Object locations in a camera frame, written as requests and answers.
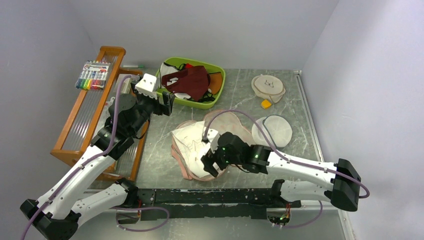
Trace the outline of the white bra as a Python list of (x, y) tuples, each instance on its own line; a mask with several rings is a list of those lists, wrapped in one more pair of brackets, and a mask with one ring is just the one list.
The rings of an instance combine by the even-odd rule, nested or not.
[(177, 161), (186, 180), (207, 182), (214, 177), (204, 170), (201, 158), (210, 150), (210, 143), (202, 141), (205, 121), (184, 121), (171, 131), (171, 155)]

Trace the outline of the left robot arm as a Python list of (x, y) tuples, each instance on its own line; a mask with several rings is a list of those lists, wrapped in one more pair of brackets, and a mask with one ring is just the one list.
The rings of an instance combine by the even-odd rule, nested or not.
[(115, 163), (133, 144), (143, 137), (140, 130), (151, 115), (172, 113), (175, 96), (164, 93), (158, 97), (154, 84), (143, 89), (131, 84), (133, 93), (118, 92), (109, 107), (109, 117), (93, 137), (85, 153), (69, 172), (38, 199), (27, 199), (20, 210), (48, 240), (68, 240), (85, 222), (103, 211), (115, 207), (132, 208), (141, 204), (138, 188), (126, 178), (120, 178), (109, 188), (87, 198), (81, 194), (90, 184)]

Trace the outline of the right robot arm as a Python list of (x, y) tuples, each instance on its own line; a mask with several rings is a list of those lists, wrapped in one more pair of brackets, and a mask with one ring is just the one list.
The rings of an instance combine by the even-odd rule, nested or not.
[(206, 133), (201, 138), (209, 146), (201, 157), (203, 169), (217, 177), (229, 165), (252, 174), (288, 175), (296, 181), (278, 179), (270, 202), (275, 207), (301, 200), (325, 201), (347, 212), (358, 210), (361, 177), (352, 163), (319, 162), (292, 156), (265, 145), (248, 145), (230, 132)]

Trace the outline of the white mesh round laundry bag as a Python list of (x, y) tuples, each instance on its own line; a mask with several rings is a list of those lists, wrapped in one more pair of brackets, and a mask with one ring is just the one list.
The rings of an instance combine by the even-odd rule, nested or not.
[(280, 115), (269, 115), (259, 118), (253, 124), (251, 133), (258, 145), (270, 147), (267, 140), (276, 148), (286, 147), (292, 139), (293, 130), (288, 121)]

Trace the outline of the beige round laundry bag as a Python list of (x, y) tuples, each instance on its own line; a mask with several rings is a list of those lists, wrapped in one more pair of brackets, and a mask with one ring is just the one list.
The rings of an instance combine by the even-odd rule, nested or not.
[(251, 88), (255, 95), (271, 104), (278, 103), (286, 93), (283, 82), (272, 75), (258, 75), (251, 81)]

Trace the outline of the white black-trimmed garment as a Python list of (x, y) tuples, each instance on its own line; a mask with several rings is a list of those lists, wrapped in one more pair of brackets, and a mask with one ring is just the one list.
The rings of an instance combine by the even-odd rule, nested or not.
[(179, 71), (180, 70), (177, 67), (175, 67), (173, 65), (170, 65), (170, 64), (168, 64), (166, 62), (163, 62), (161, 64), (160, 68), (159, 68), (160, 87), (162, 89), (165, 88), (164, 85), (162, 84), (162, 78), (163, 78), (163, 76), (169, 75), (169, 74), (173, 74), (173, 73), (176, 73), (176, 72), (179, 72)]

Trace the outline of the maroon cloth garment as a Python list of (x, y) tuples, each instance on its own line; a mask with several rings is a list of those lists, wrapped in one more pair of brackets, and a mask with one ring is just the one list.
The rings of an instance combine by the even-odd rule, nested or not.
[(163, 76), (162, 84), (170, 93), (187, 94), (198, 101), (208, 91), (208, 72), (202, 65), (193, 66)]

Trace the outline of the white small carton box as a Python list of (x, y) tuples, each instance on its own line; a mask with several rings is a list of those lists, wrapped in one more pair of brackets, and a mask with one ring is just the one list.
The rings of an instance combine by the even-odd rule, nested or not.
[(120, 93), (121, 94), (129, 94), (130, 90), (131, 90), (131, 82), (132, 82), (132, 78), (126, 78), (125, 81), (122, 82), (121, 88), (120, 88)]

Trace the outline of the orange cloth in basin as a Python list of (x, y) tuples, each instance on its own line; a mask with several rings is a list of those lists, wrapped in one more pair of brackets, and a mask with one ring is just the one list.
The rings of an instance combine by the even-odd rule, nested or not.
[(210, 73), (208, 74), (208, 78), (209, 78), (209, 86), (208, 86), (208, 91), (211, 94), (217, 94), (222, 87), (223, 84), (223, 76), (221, 72), (215, 72), (215, 73)]

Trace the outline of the green capped marker pen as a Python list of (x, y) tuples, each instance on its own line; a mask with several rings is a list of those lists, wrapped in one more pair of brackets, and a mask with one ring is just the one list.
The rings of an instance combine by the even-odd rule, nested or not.
[(143, 69), (145, 66), (144, 65), (129, 65), (129, 64), (124, 64), (122, 65), (123, 68), (127, 68), (127, 69)]

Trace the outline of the colour marker pen pack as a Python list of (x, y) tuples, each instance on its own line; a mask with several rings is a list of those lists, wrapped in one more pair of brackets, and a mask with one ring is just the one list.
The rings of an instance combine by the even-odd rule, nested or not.
[(111, 65), (111, 62), (106, 61), (87, 61), (75, 82), (75, 87), (85, 91), (103, 90), (106, 86)]

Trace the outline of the wooden tiered rack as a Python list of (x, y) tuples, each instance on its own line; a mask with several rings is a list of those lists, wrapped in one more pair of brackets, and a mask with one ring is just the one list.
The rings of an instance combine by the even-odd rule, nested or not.
[[(96, 129), (100, 126), (99, 120), (103, 113), (105, 103), (109, 101), (114, 92), (116, 80), (120, 74), (142, 74), (141, 70), (123, 68), (121, 63), (126, 50), (120, 46), (102, 46), (96, 61), (111, 63), (110, 72), (103, 91), (81, 90), (64, 124), (64, 127), (51, 150), (51, 155), (61, 160), (70, 167), (82, 157)], [(118, 161), (106, 168), (98, 180), (115, 181), (122, 178), (117, 170), (125, 164), (131, 164), (130, 172), (123, 177), (135, 181), (141, 165), (141, 157), (146, 142), (146, 137), (135, 139), (134, 144), (121, 156)]]

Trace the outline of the yellow small block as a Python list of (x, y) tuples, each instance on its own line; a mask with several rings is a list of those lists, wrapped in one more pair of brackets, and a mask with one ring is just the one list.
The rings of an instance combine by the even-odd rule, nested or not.
[(268, 108), (270, 108), (271, 106), (272, 106), (273, 104), (268, 100), (268, 99), (264, 99), (261, 103), (260, 103), (260, 106), (263, 108), (263, 109), (268, 109)]

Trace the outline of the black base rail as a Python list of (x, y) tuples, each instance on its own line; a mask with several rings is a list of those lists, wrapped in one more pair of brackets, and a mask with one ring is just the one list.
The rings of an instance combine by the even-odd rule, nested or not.
[(141, 207), (141, 220), (249, 217), (265, 220), (269, 209), (299, 208), (272, 188), (172, 189), (140, 188), (123, 208)]

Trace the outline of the white pipe along wall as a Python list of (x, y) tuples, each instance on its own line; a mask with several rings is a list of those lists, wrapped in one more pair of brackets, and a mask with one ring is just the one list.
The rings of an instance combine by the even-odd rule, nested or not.
[(294, 74), (294, 77), (296, 79), (298, 89), (299, 89), (299, 92), (300, 92), (300, 95), (301, 95), (301, 98), (302, 98), (303, 108), (304, 108), (304, 111), (305, 111), (305, 114), (306, 114), (307, 123), (308, 123), (310, 131), (311, 131), (311, 137), (312, 137), (312, 141), (313, 141), (314, 146), (315, 146), (317, 158), (318, 158), (319, 161), (322, 162), (323, 161), (322, 149), (321, 149), (321, 146), (320, 146), (320, 143), (319, 143), (318, 135), (317, 135), (316, 128), (315, 128), (315, 125), (314, 125), (314, 121), (313, 121), (311, 111), (310, 111), (310, 108), (309, 108), (306, 92), (305, 92), (303, 82), (302, 82), (302, 78), (301, 78), (301, 73), (302, 73), (301, 70), (294, 70), (293, 71), (293, 74)]

